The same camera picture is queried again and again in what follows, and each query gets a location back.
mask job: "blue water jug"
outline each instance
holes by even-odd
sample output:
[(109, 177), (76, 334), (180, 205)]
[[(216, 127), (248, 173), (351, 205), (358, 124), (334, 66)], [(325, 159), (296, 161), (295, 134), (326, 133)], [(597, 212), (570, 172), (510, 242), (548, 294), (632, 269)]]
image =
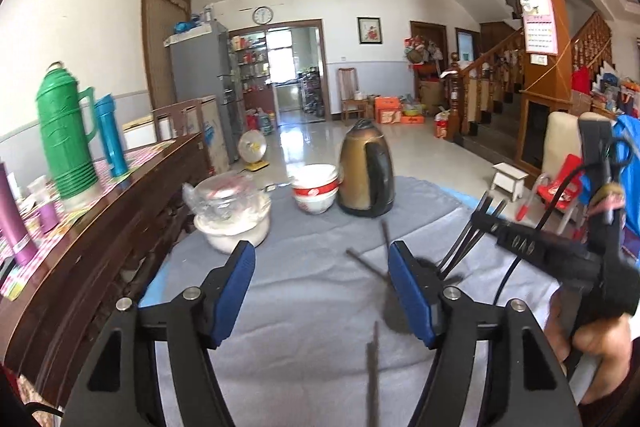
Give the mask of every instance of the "blue water jug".
[(111, 176), (117, 178), (125, 174), (129, 170), (129, 166), (127, 166), (122, 153), (122, 144), (115, 118), (116, 104), (113, 97), (110, 94), (102, 97), (95, 103), (94, 109), (104, 157), (111, 168)]

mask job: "white stool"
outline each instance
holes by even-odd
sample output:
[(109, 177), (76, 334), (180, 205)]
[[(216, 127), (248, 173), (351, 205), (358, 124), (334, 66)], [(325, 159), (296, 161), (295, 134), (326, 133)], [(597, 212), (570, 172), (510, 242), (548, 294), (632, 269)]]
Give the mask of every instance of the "white stool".
[(516, 169), (508, 163), (498, 163), (494, 165), (495, 174), (491, 182), (491, 190), (500, 187), (511, 194), (511, 201), (522, 197), (524, 180), (529, 176), (526, 172)]

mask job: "curtain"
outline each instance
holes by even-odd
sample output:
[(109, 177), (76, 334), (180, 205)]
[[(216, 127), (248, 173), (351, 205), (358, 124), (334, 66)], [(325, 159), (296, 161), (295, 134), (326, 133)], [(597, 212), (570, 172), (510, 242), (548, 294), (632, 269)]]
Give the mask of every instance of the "curtain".
[(163, 43), (174, 32), (176, 23), (190, 19), (190, 2), (142, 0), (142, 3), (146, 83), (152, 106), (157, 109), (177, 102), (171, 55)]

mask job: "green thermos flask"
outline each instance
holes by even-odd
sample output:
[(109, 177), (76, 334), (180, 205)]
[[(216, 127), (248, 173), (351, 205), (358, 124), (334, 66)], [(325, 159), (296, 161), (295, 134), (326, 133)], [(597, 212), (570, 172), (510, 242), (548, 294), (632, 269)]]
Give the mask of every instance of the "green thermos flask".
[[(82, 122), (79, 102), (83, 98), (89, 99), (92, 118), (92, 131), (89, 134), (84, 133)], [(63, 201), (71, 200), (98, 182), (89, 152), (89, 142), (97, 130), (94, 88), (87, 87), (78, 92), (78, 81), (65, 70), (62, 62), (55, 62), (40, 85), (36, 104), (49, 172), (60, 198)]]

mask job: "hand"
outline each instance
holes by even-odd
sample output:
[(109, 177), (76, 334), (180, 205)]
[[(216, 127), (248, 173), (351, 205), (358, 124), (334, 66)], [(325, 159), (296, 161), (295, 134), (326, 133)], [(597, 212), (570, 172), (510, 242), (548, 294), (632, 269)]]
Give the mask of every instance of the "hand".
[[(556, 357), (562, 362), (569, 356), (570, 346), (560, 325), (559, 292), (557, 290), (551, 297), (545, 335)], [(602, 319), (579, 328), (574, 335), (574, 347), (583, 353), (602, 357), (602, 363), (581, 403), (591, 403), (613, 393), (629, 372), (632, 347), (629, 315)]]

